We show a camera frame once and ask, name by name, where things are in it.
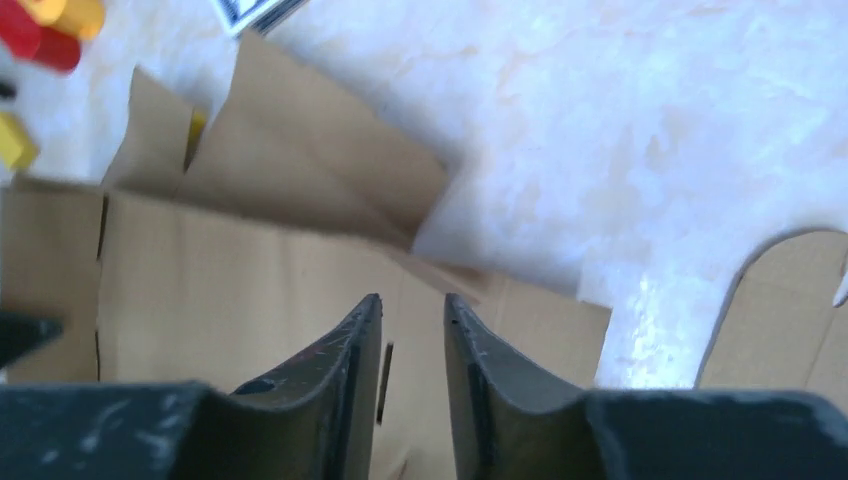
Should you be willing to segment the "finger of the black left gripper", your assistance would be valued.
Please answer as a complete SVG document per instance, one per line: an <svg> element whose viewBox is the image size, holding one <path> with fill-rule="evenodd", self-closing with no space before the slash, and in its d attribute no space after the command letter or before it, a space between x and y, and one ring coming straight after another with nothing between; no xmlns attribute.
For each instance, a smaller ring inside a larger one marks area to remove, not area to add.
<svg viewBox="0 0 848 480"><path fill-rule="evenodd" d="M63 327L55 319L1 312L1 368L7 368L26 355L58 339Z"/></svg>

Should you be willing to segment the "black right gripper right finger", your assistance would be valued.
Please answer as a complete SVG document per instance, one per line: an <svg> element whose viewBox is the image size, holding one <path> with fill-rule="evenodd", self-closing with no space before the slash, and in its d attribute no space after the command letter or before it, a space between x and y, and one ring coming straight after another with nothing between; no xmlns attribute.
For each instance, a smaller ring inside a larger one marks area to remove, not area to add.
<svg viewBox="0 0 848 480"><path fill-rule="evenodd" d="M847 420L800 391L602 390L569 383L444 303L461 479L843 479Z"/></svg>

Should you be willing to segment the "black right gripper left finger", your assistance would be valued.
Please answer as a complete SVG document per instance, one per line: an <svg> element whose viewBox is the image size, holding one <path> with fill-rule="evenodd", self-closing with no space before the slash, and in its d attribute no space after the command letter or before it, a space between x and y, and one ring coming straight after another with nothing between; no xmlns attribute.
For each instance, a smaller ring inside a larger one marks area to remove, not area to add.
<svg viewBox="0 0 848 480"><path fill-rule="evenodd" d="M1 389L5 479L365 479L382 302L230 394L181 383Z"/></svg>

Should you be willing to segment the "large cardboard box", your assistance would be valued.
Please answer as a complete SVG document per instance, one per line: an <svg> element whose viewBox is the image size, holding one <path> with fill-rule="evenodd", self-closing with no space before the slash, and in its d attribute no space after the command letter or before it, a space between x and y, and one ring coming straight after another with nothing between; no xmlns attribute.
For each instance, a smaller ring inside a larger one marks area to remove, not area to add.
<svg viewBox="0 0 848 480"><path fill-rule="evenodd" d="M230 394L382 302L368 477L456 474L444 303L559 378L588 386L608 312L357 240L124 192L24 181L1 193L1 305L62 335L6 385L181 383Z"/></svg>

